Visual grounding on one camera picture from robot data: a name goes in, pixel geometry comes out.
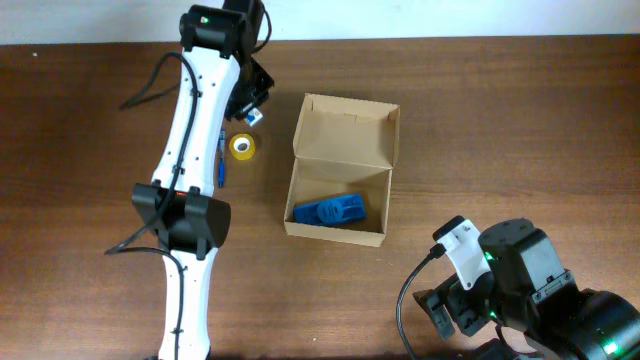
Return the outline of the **small white blue box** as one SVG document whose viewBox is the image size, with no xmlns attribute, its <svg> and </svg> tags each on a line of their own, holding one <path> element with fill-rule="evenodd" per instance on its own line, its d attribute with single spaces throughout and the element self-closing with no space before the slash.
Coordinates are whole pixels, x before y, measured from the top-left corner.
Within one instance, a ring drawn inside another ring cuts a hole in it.
<svg viewBox="0 0 640 360">
<path fill-rule="evenodd" d="M 250 126 L 254 127 L 264 118 L 263 113 L 258 108 L 253 108 L 250 110 L 245 117 L 245 122 Z"/>
</svg>

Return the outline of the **brown cardboard box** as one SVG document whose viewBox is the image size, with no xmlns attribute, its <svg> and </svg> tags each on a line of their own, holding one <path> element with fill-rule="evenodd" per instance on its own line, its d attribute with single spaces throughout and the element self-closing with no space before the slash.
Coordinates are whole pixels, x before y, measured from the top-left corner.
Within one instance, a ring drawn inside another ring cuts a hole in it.
<svg viewBox="0 0 640 360">
<path fill-rule="evenodd" d="M 293 152 L 286 234 L 379 247 L 387 234 L 393 168 L 400 153 L 400 106 L 307 93 Z M 363 220 L 318 226 L 295 219 L 296 207 L 352 194 L 363 197 Z"/>
</svg>

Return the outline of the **blue plastic case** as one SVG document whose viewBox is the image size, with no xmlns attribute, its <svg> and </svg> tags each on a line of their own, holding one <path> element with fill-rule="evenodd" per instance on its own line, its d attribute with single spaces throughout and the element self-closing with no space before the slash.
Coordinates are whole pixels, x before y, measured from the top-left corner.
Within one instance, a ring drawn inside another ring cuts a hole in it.
<svg viewBox="0 0 640 360">
<path fill-rule="evenodd" d="M 296 223 L 336 227 L 362 221 L 367 217 L 360 194 L 348 194 L 299 205 L 294 208 Z"/>
</svg>

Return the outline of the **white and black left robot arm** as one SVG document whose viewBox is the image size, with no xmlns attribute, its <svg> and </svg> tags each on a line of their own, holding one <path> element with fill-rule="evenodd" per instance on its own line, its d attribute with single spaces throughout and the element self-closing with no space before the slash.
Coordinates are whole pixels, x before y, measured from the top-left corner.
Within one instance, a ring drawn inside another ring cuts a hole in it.
<svg viewBox="0 0 640 360">
<path fill-rule="evenodd" d="M 222 172 L 220 142 L 226 120 L 259 122 L 273 78 L 255 60 L 266 45 L 259 37 L 271 23 L 260 0 L 194 5 L 179 21 L 179 52 L 164 65 L 181 66 L 178 98 L 162 157 L 147 184 L 136 184 L 132 203 L 143 226 L 110 254 L 136 253 L 145 233 L 158 244 L 166 271 L 166 317 L 160 359 L 207 359 L 207 312 L 212 268 L 230 227 L 231 208 L 214 191 Z"/>
</svg>

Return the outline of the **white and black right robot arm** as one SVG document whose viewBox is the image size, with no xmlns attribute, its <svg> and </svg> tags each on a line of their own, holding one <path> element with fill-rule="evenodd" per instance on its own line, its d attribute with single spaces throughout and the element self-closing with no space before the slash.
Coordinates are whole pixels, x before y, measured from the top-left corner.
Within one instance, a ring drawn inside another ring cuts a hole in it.
<svg viewBox="0 0 640 360">
<path fill-rule="evenodd" d="M 522 333 L 530 359 L 636 359 L 639 311 L 609 291 L 579 289 L 548 237 L 524 218 L 484 231 L 456 216 L 433 234 L 428 257 L 454 274 L 413 298 L 442 339 L 471 337 L 489 323 Z"/>
</svg>

